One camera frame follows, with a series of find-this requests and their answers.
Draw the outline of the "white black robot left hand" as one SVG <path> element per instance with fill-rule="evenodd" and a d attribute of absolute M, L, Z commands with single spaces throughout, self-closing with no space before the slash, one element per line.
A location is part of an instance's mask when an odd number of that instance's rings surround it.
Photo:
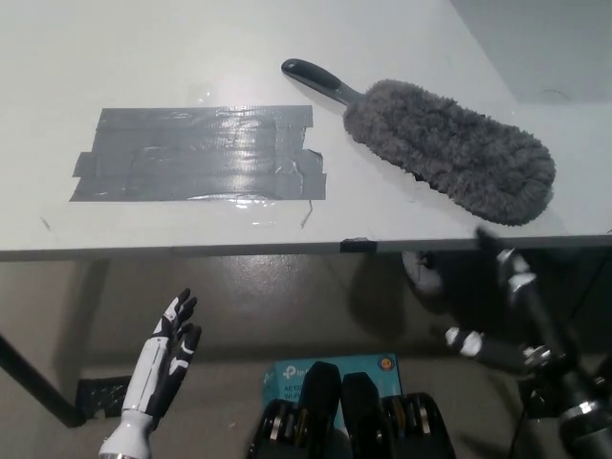
<path fill-rule="evenodd" d="M 202 328 L 190 322 L 197 298 L 189 288 L 175 296 L 144 343 L 123 401 L 123 410 L 156 421 L 174 401 L 200 341 Z"/>

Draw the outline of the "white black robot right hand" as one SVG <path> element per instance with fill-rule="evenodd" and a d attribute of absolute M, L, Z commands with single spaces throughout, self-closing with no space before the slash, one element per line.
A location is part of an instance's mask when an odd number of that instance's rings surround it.
<path fill-rule="evenodd" d="M 443 308 L 455 321 L 444 332 L 447 348 L 516 376 L 566 372 L 576 345 L 545 305 L 526 258 L 482 227 L 474 241 L 473 251 L 436 255 Z"/>

